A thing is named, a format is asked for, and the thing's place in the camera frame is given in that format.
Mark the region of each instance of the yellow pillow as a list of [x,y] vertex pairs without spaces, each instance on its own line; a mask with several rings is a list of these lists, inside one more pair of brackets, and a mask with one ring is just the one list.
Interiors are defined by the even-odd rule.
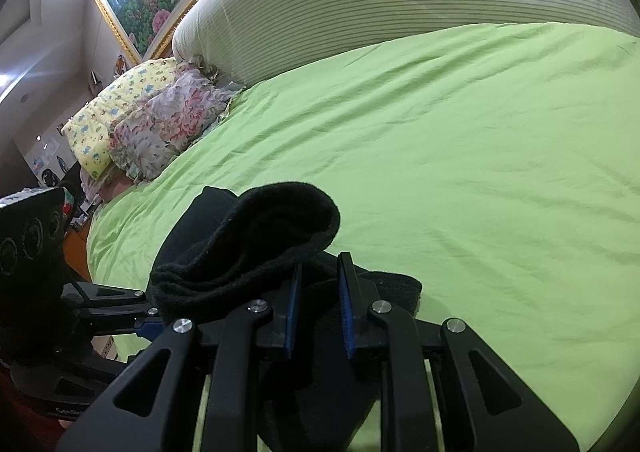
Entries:
[[174,81],[174,57],[147,60],[120,75],[100,94],[76,113],[62,129],[81,167],[92,178],[104,172],[109,157],[107,127],[114,118],[128,113],[142,93],[152,92]]

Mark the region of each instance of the wall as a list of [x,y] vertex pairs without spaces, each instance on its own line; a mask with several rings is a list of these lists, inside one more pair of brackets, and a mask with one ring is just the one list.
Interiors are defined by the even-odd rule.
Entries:
[[0,197],[37,186],[38,182],[15,142],[9,140],[0,150]]
[[84,70],[86,1],[14,0],[18,8],[28,2],[30,20],[0,44],[0,73],[10,77],[0,90],[0,141],[15,138],[30,117],[47,106],[51,90]]
[[44,144],[53,141],[59,144],[59,148],[46,167],[55,172],[58,177],[63,177],[56,156],[60,156],[67,167],[71,167],[76,162],[76,157],[71,152],[65,137],[58,133],[57,126],[65,124],[69,117],[75,115],[91,98],[87,81],[79,75],[67,80],[50,95],[47,108],[41,109],[38,114],[29,119],[15,139],[18,149],[30,166],[33,160],[42,154]]
[[[122,54],[126,58],[126,54],[104,20],[95,0],[86,0],[84,6],[82,44],[87,78],[91,70],[94,70],[106,87],[113,80],[113,66],[118,55]],[[135,65],[130,60],[127,60],[127,63],[129,68]]]

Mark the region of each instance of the ceiling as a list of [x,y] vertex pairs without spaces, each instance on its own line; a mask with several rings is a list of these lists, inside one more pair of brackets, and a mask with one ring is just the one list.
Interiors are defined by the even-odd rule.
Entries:
[[0,0],[0,149],[82,68],[86,0]]

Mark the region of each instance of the bed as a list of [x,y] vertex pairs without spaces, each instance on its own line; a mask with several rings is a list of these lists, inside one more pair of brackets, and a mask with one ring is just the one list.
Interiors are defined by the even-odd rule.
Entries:
[[[628,0],[526,1],[431,0],[456,13],[422,21],[424,3],[394,15],[411,0],[362,16],[354,0],[287,14],[279,0],[268,13],[200,0],[175,55],[203,54],[251,87],[160,177],[100,212],[93,280],[144,289],[206,185],[306,181],[342,214],[329,251],[421,280],[419,318],[467,320],[581,451],[610,450],[640,405],[640,20]],[[466,24],[482,22],[523,24]],[[116,343],[125,356],[145,345]],[[354,451],[375,447],[376,416]]]

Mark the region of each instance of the pink flower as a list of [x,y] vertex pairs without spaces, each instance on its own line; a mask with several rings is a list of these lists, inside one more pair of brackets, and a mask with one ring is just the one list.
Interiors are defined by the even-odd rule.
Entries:
[[170,142],[177,142],[180,139],[180,124],[166,123],[161,128],[162,138]]
[[191,105],[192,102],[197,103],[198,101],[202,100],[202,95],[203,95],[203,93],[202,93],[201,89],[194,89],[191,92],[191,96],[190,96],[190,100],[189,100],[190,105]]
[[162,9],[156,12],[153,23],[151,25],[151,28],[153,29],[155,34],[157,34],[160,31],[160,28],[162,28],[162,25],[164,25],[164,23],[168,18],[169,18],[169,10]]

